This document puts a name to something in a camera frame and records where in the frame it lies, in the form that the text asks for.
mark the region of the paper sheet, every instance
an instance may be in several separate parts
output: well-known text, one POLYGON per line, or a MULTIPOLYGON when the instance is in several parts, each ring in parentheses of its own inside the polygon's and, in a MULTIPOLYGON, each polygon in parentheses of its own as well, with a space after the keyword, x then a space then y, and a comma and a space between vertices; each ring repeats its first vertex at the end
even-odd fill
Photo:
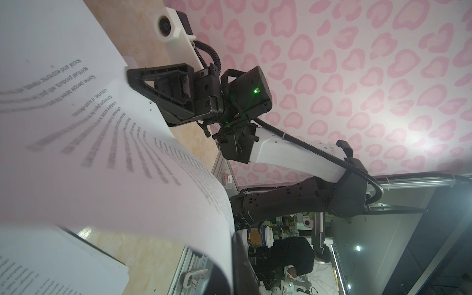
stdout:
POLYGON ((117 295, 128 283, 128 267, 58 228, 0 226, 0 236, 0 294, 117 295))
POLYGON ((0 3, 0 222, 154 235, 209 255, 232 285, 223 186, 126 82, 80 0, 0 3))
POLYGON ((122 55, 121 57, 125 60, 125 62, 128 65, 129 69, 139 68, 138 63, 136 62, 136 59, 135 59, 134 56, 124 56, 124 55, 122 55))

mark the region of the plastic bucket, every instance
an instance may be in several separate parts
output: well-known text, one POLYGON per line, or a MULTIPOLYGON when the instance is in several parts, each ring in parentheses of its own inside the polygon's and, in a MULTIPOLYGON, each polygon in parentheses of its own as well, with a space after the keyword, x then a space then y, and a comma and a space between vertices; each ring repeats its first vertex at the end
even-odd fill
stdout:
POLYGON ((262 234, 259 234, 257 228, 247 230, 247 242, 253 246, 272 247, 274 245, 274 234, 270 227, 262 227, 262 234))

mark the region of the person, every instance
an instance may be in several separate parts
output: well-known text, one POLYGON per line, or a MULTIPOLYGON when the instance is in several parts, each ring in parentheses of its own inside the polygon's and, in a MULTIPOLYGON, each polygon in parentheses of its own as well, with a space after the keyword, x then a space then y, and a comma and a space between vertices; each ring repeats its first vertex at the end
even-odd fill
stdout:
POLYGON ((279 267, 292 265, 288 273, 296 278, 313 271, 313 260, 329 263, 331 252, 328 246, 323 246, 323 254, 315 252, 302 236, 293 236, 283 240, 275 240, 271 248, 256 248, 254 256, 257 257, 253 266, 256 274, 267 274, 279 267))

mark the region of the camera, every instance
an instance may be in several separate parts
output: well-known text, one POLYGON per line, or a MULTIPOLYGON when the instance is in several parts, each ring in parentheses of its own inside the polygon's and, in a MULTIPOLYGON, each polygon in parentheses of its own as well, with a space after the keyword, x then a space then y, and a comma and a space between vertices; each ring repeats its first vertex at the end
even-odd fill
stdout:
POLYGON ((164 36, 169 36, 170 34, 170 21, 167 17, 162 17, 159 20, 159 29, 164 36))

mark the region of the black cable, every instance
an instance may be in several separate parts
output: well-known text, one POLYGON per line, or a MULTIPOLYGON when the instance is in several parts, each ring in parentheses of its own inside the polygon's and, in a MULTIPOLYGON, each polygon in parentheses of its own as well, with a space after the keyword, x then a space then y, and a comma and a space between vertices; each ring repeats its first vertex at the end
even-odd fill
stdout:
POLYGON ((210 45, 207 45, 198 40, 195 40, 194 44, 196 48, 203 50, 204 52, 208 53, 211 56, 213 63, 216 65, 216 67, 218 68, 218 71, 221 74, 221 61, 216 51, 210 45))
POLYGON ((397 179, 412 179, 412 178, 422 178, 422 177, 440 177, 443 179, 457 179, 466 181, 472 184, 472 179, 462 176, 462 175, 455 175, 455 174, 447 174, 441 172, 419 172, 419 173, 408 173, 408 174, 396 174, 396 175, 389 175, 389 176, 376 176, 375 179, 377 181, 389 181, 389 180, 397 180, 397 179))
POLYGON ((354 174, 360 176, 362 179, 364 179, 368 183, 370 183, 373 186, 373 188, 375 189, 375 195, 365 200, 366 205, 378 202, 381 199, 381 197, 383 196, 383 187, 380 185, 380 183, 375 178, 370 176, 367 172, 360 169, 359 167, 356 167, 351 163, 348 163, 348 162, 346 162, 346 161, 344 161, 340 158, 337 158, 337 157, 335 157, 335 156, 333 156, 333 155, 331 155, 331 154, 329 154, 329 153, 327 153, 323 150, 320 150, 320 149, 312 146, 311 144, 303 142, 303 141, 301 141, 300 139, 298 139, 296 137, 293 137, 293 136, 291 136, 287 133, 284 133, 282 130, 277 129, 277 128, 275 128, 274 126, 272 126, 270 124, 267 124, 266 122, 260 120, 259 118, 254 118, 253 120, 257 124, 264 127, 265 129, 267 129, 267 130, 271 131, 272 133, 282 137, 282 139, 285 139, 285 140, 287 140, 291 143, 294 143, 294 144, 296 144, 300 147, 303 147, 304 149, 307 149, 307 150, 309 150, 309 151, 311 151, 311 152, 327 159, 328 161, 333 162, 333 163, 343 167, 344 169, 353 172, 354 174))
POLYGON ((261 272, 258 272, 258 273, 256 274, 256 278, 257 278, 258 280, 259 280, 259 278, 257 277, 257 275, 261 275, 261 276, 264 277, 264 280, 266 280, 266 282, 267 282, 267 287, 269 287, 270 289, 273 289, 273 288, 274 288, 275 283, 272 284, 272 288, 271 288, 271 287, 269 286, 269 281, 266 279, 265 275, 263 275, 261 272))
POLYGON ((226 70, 226 72, 223 73, 223 75, 221 75, 221 78, 220 78, 220 80, 221 80, 221 91, 223 92, 223 95, 225 97, 230 99, 228 77, 239 78, 240 76, 242 76, 245 73, 246 72, 229 68, 229 69, 226 70))
POLYGON ((206 62, 203 60, 203 57, 200 55, 200 53, 198 52, 198 49, 194 48, 195 50, 195 53, 197 54, 197 57, 198 59, 200 60, 200 62, 202 63, 202 66, 203 68, 207 68, 208 65, 206 64, 206 62))

